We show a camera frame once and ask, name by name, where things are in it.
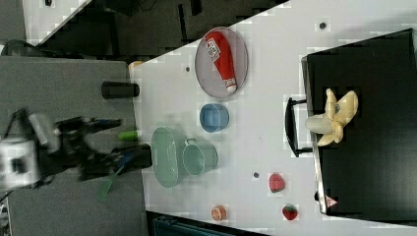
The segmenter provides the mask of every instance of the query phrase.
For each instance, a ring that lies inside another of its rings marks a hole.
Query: black cup
[[[131,83],[103,82],[101,95],[104,99],[135,97],[140,93],[139,86]]]

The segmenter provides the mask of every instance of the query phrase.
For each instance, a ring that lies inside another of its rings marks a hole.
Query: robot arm
[[[15,122],[20,125],[21,132],[12,136],[9,133]],[[128,165],[132,170],[135,166],[148,165],[138,164],[140,156],[150,159],[148,145],[100,153],[85,141],[86,135],[121,123],[120,119],[83,117],[52,123],[46,115],[20,109],[13,114],[0,142],[0,192],[37,188],[50,176],[72,167],[80,168],[80,180],[84,181],[108,175],[122,165]]]

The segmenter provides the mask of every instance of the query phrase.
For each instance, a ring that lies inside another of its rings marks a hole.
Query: black tray
[[[327,215],[417,225],[417,70],[407,29],[303,58],[309,116],[354,90],[359,110],[343,140],[313,150]],[[318,141],[320,135],[312,134]],[[326,197],[337,201],[328,206]]]

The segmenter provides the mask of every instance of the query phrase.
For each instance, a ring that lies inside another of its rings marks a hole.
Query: white bottle cap
[[[233,92],[235,92],[235,90],[237,89],[237,87],[236,87],[236,85],[234,85],[234,86],[230,86],[230,87],[227,87],[227,91],[229,92],[229,93],[233,93]]]

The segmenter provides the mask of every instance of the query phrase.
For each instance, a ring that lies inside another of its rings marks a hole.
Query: red triangle sticker
[[[331,197],[326,196],[326,203],[328,204],[328,208],[330,208],[336,205],[337,201],[332,199]]]

